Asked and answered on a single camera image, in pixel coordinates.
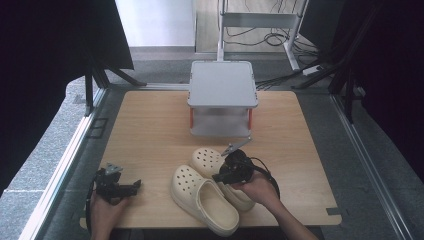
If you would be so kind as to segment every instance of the wooden table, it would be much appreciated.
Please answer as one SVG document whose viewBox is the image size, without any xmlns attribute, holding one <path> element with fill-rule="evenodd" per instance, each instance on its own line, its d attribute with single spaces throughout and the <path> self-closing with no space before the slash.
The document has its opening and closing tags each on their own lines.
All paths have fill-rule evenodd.
<svg viewBox="0 0 424 240">
<path fill-rule="evenodd" d="M 117 227 L 205 227 L 171 198 L 175 169 L 188 164 L 194 150 L 210 147 L 222 152 L 241 139 L 196 137 L 190 134 L 186 91 L 131 91 L 125 95 L 107 144 L 101 167 L 110 162 L 124 168 L 121 184 L 142 179 Z M 336 225 L 340 215 L 297 97 L 293 92 L 258 92 L 253 111 L 253 140 L 242 147 L 271 170 L 281 200 L 303 224 Z M 240 213 L 240 226 L 276 226 L 261 205 Z"/>
</svg>

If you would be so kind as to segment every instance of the croc shoe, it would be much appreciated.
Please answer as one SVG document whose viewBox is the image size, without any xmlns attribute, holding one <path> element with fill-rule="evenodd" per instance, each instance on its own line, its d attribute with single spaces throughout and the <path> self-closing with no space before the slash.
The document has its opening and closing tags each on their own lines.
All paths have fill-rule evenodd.
<svg viewBox="0 0 424 240">
<path fill-rule="evenodd" d="M 182 165 L 175 171 L 171 196 L 178 206 L 221 237 L 230 236 L 239 226 L 238 211 L 224 198 L 216 183 L 203 178 L 190 166 Z"/>
<path fill-rule="evenodd" d="M 224 163 L 224 157 L 211 148 L 199 148 L 193 152 L 190 165 L 196 169 L 203 177 L 212 178 L 212 175 L 219 173 L 219 168 Z M 238 210 L 247 211 L 255 206 L 244 192 L 235 190 L 222 182 L 217 183 L 225 198 Z"/>
</svg>

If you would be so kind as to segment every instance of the wrist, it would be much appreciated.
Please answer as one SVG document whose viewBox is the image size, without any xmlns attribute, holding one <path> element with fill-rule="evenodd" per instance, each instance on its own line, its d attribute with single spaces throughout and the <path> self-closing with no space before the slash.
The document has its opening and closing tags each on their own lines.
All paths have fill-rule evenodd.
<svg viewBox="0 0 424 240">
<path fill-rule="evenodd" d="M 264 204 L 264 206 L 272 215 L 274 215 L 274 217 L 277 217 L 277 215 L 287 211 L 280 199 L 273 199 L 272 201 Z"/>
<path fill-rule="evenodd" d="M 90 240 L 109 240 L 110 231 L 94 231 L 91 234 Z"/>
</svg>

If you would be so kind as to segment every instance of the power strip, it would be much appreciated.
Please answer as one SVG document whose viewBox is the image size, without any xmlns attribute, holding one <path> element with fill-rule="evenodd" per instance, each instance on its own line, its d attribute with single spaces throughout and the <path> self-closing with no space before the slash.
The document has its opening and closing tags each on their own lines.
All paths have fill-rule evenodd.
<svg viewBox="0 0 424 240">
<path fill-rule="evenodd" d="M 323 69 L 324 68 L 321 67 L 320 65 L 313 66 L 313 67 L 310 67 L 310 68 L 307 68 L 307 69 L 303 70 L 303 75 L 309 76 L 309 75 L 312 75 L 312 74 L 314 74 L 314 73 L 316 73 L 316 72 L 318 72 L 320 70 L 323 70 Z"/>
</svg>

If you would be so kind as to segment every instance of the cable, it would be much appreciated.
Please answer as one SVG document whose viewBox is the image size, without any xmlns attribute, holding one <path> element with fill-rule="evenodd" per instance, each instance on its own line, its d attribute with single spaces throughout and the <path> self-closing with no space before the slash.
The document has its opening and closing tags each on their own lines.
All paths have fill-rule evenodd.
<svg viewBox="0 0 424 240">
<path fill-rule="evenodd" d="M 286 8 L 286 3 L 287 3 L 287 1 L 286 2 L 284 2 L 284 8 L 281 10 L 281 7 L 283 6 L 283 2 L 284 2 L 284 0 L 277 0 L 276 2 L 275 2 L 275 4 L 272 6 L 272 8 L 271 8 L 271 10 L 270 10 L 270 13 L 273 11 L 273 9 L 275 8 L 275 6 L 277 6 L 277 5 L 279 5 L 278 6 L 278 11 L 277 12 L 280 12 L 280 11 L 284 11 L 284 9 Z M 218 13 L 218 30 L 220 30 L 220 25 L 219 25 L 219 0 L 217 1 L 217 13 Z M 246 8 L 248 9 L 248 11 L 250 12 L 250 8 L 249 8 L 249 6 L 247 5 L 247 0 L 245 0 L 244 1 L 244 4 L 245 4 L 245 6 L 246 6 Z M 228 27 L 225 27 L 225 29 L 226 29 L 226 33 L 227 33 L 227 35 L 229 36 L 229 37 L 236 37 L 236 36 L 240 36 L 240 35 L 243 35 L 243 34 L 246 34 L 246 33 L 248 33 L 248 32 L 251 32 L 252 30 L 254 30 L 254 29 L 256 29 L 256 28 L 251 28 L 251 29 L 248 29 L 248 30 L 246 30 L 246 31 L 243 31 L 243 32 L 240 32 L 240 33 L 237 33 L 237 34 L 230 34 L 229 33 L 229 30 L 228 30 Z M 259 41 L 259 42 L 256 42 L 256 43 L 242 43 L 242 42 L 236 42 L 236 41 L 227 41 L 227 40 L 223 40 L 226 44 L 238 44 L 238 45 L 242 45 L 242 46 L 256 46 L 256 45 L 259 45 L 259 44 L 261 44 L 261 43 L 267 43 L 268 45 L 270 45 L 270 46 L 273 46 L 273 47 L 278 47 L 278 46 L 281 46 L 281 45 L 283 45 L 284 44 L 284 42 L 285 41 L 287 41 L 288 40 L 288 34 L 285 32 L 285 31 L 283 31 L 286 35 L 283 35 L 283 34 L 279 34 L 279 33 L 274 33 L 274 32 L 272 32 L 273 31 L 273 28 L 271 28 L 270 29 L 270 33 L 268 33 L 268 34 L 266 34 L 265 36 L 264 36 L 264 39 L 262 40 L 262 41 Z M 276 41 L 277 41 L 277 43 L 272 43 L 271 41 L 270 41 L 270 39 L 276 39 Z"/>
<path fill-rule="evenodd" d="M 87 225 L 88 233 L 91 235 L 91 195 L 93 194 L 94 182 L 96 181 L 96 177 L 90 183 L 90 187 L 88 189 L 87 197 L 85 200 L 85 223 Z"/>
<path fill-rule="evenodd" d="M 265 167 L 266 171 L 267 171 L 267 172 L 270 172 L 270 171 L 268 170 L 268 168 L 266 167 L 265 163 L 264 163 L 262 160 L 260 160 L 259 158 L 251 157 L 250 159 L 255 159 L 255 160 L 259 161 L 259 162 L 260 162 L 260 163 L 262 163 L 262 165 Z"/>
<path fill-rule="evenodd" d="M 299 42 L 298 40 L 296 40 L 295 42 L 297 42 L 297 43 L 299 43 L 299 44 L 302 44 L 302 45 L 305 45 L 305 46 L 307 46 L 307 47 L 312 47 L 312 48 L 316 48 L 316 49 L 318 49 L 315 45 L 310 45 L 310 44 L 306 44 L 306 43 L 303 43 L 303 42 Z"/>
<path fill-rule="evenodd" d="M 282 5 L 283 5 L 283 1 L 284 0 L 282 0 L 281 1 L 281 4 L 280 4 L 280 7 L 278 8 L 278 13 L 284 13 L 284 10 L 286 9 L 286 7 L 287 7 L 287 0 L 284 2 L 284 7 L 283 7 L 283 9 L 281 9 L 281 7 L 282 7 Z"/>
<path fill-rule="evenodd" d="M 234 161 L 234 163 L 237 163 L 237 164 L 240 164 L 240 165 L 244 165 L 244 166 L 246 166 L 248 168 L 251 168 L 253 170 L 256 170 L 256 171 L 262 173 L 271 182 L 272 186 L 275 189 L 275 192 L 277 193 L 278 198 L 280 198 L 280 188 L 278 187 L 278 183 L 275 180 L 275 178 L 272 177 L 271 172 L 268 170 L 268 168 L 265 166 L 265 164 L 259 158 L 249 158 L 249 157 L 247 157 L 247 158 L 248 159 L 259 160 L 262 163 L 262 165 L 264 165 L 264 167 L 265 167 L 266 170 L 263 169 L 263 168 L 261 168 L 261 167 L 256 166 L 251 161 L 250 161 L 250 164 L 245 163 L 245 162 L 240 161 L 240 160 L 236 160 L 236 161 Z"/>
<path fill-rule="evenodd" d="M 294 1 L 293 9 L 292 9 L 292 13 L 294 13 L 294 9 L 296 8 L 296 3 L 297 3 L 297 0 L 296 0 L 296 1 Z"/>
<path fill-rule="evenodd" d="M 320 61 L 321 61 L 320 59 L 316 59 L 313 62 L 306 65 L 305 67 L 303 67 L 302 69 L 300 69 L 299 71 L 294 72 L 294 73 L 289 74 L 289 75 L 286 75 L 286 76 L 256 82 L 256 90 L 267 90 L 267 89 L 269 89 L 273 86 L 276 86 L 277 84 L 279 85 L 282 82 L 285 82 L 285 81 L 301 74 L 303 72 L 303 70 L 317 65 Z"/>
<path fill-rule="evenodd" d="M 301 48 L 301 47 L 299 47 L 299 45 L 297 45 L 296 43 L 298 43 L 298 42 L 294 42 L 294 43 L 293 43 L 293 48 L 294 48 L 294 50 L 296 50 L 298 53 L 304 53 L 304 54 L 308 54 L 308 55 L 311 55 L 311 56 L 318 56 L 318 51 L 310 51 L 310 50 L 302 49 L 302 48 Z"/>
</svg>

